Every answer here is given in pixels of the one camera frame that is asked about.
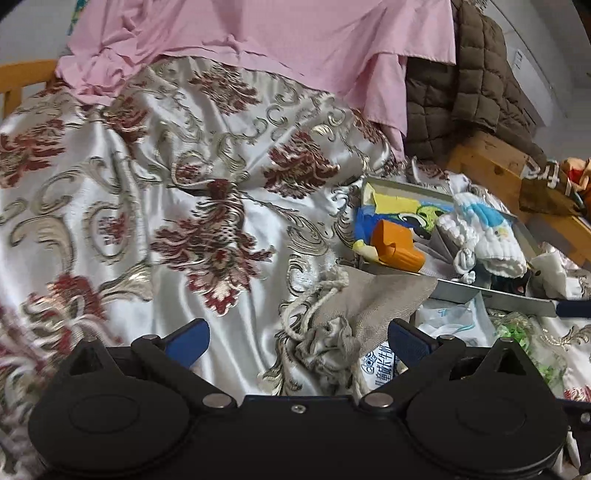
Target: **orange foam object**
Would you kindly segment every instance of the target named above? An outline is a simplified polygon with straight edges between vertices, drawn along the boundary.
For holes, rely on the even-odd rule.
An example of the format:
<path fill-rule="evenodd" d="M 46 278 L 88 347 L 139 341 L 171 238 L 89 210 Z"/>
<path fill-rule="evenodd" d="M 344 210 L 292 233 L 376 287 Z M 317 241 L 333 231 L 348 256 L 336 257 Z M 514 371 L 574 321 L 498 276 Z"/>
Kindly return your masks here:
<path fill-rule="evenodd" d="M 410 229 L 380 220 L 371 235 L 371 244 L 380 261 L 390 267 L 417 273 L 425 264 L 423 252 L 414 248 Z"/>

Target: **screw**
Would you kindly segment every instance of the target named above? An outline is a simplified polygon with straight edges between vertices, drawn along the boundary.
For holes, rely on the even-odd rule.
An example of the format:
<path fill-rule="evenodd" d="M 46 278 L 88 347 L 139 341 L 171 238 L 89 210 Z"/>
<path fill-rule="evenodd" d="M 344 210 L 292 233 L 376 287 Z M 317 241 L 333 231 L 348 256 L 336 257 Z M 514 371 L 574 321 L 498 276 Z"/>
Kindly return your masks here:
<path fill-rule="evenodd" d="M 364 397 L 364 400 L 367 405 L 374 408 L 387 408 L 394 403 L 394 399 L 390 395 L 380 392 L 369 393 Z"/>
<path fill-rule="evenodd" d="M 209 408 L 226 408 L 232 404 L 232 397 L 225 393 L 210 393 L 203 397 L 203 405 Z"/>
<path fill-rule="evenodd" d="M 291 407 L 291 411 L 293 413 L 304 413 L 307 410 L 307 408 L 303 405 L 293 405 Z"/>

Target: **pink blanket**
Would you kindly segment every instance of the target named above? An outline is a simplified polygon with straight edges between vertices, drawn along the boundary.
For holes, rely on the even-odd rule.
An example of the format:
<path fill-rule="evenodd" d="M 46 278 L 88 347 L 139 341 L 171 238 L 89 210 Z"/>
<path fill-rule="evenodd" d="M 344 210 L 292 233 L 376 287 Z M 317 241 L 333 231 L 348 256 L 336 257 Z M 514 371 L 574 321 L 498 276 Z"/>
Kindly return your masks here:
<path fill-rule="evenodd" d="M 406 132 L 404 57 L 455 62 L 449 0 L 93 0 L 57 74 L 108 105 L 160 55 L 278 73 Z"/>

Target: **brown quilted jacket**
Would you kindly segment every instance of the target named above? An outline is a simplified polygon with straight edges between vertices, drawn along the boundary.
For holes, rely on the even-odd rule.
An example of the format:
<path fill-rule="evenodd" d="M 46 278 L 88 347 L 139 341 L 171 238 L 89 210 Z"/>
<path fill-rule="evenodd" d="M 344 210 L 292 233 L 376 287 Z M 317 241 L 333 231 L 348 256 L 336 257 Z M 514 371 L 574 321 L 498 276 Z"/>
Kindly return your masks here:
<path fill-rule="evenodd" d="M 545 164 L 531 141 L 501 28 L 470 3 L 451 2 L 457 65 L 408 59 L 406 154 L 444 165 L 453 147 L 480 128 Z"/>

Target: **white satin fabric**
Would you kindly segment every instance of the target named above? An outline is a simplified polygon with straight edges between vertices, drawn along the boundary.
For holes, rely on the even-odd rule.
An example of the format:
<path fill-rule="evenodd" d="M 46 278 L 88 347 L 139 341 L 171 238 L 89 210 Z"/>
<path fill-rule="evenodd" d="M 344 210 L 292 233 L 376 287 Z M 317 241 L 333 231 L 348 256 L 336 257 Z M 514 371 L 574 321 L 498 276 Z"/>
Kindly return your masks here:
<path fill-rule="evenodd" d="M 153 64 L 108 108 L 27 100 L 0 128 L 0 477 L 38 473 L 28 414 L 84 336 L 203 317 L 197 374 L 238 401 L 280 380 L 280 310 L 350 258 L 358 179 L 393 161 L 333 95 L 205 59 Z"/>

